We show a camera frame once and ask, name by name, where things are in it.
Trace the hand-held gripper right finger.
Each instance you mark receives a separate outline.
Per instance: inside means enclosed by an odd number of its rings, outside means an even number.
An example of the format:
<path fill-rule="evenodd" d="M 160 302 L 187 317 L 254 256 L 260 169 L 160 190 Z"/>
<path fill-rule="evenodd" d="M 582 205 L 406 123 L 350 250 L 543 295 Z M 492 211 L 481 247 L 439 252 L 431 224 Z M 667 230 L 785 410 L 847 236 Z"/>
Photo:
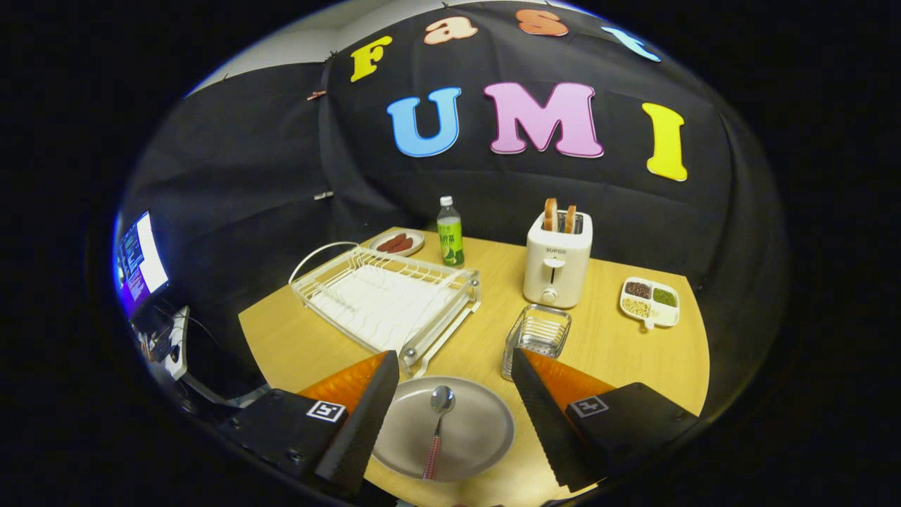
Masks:
<path fill-rule="evenodd" d="M 557 483 L 573 492 L 649 468 L 699 423 L 642 382 L 615 387 L 528 349 L 512 352 L 511 373 Z"/>

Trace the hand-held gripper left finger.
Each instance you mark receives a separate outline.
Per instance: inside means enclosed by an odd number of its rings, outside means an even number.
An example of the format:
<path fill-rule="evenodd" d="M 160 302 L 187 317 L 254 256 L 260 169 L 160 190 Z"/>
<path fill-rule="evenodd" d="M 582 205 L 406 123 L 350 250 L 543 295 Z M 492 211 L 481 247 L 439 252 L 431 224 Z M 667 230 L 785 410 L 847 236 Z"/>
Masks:
<path fill-rule="evenodd" d="M 218 433 L 304 487 L 360 491 L 399 381 L 396 351 L 373 354 L 299 392 L 271 389 L 229 415 Z"/>

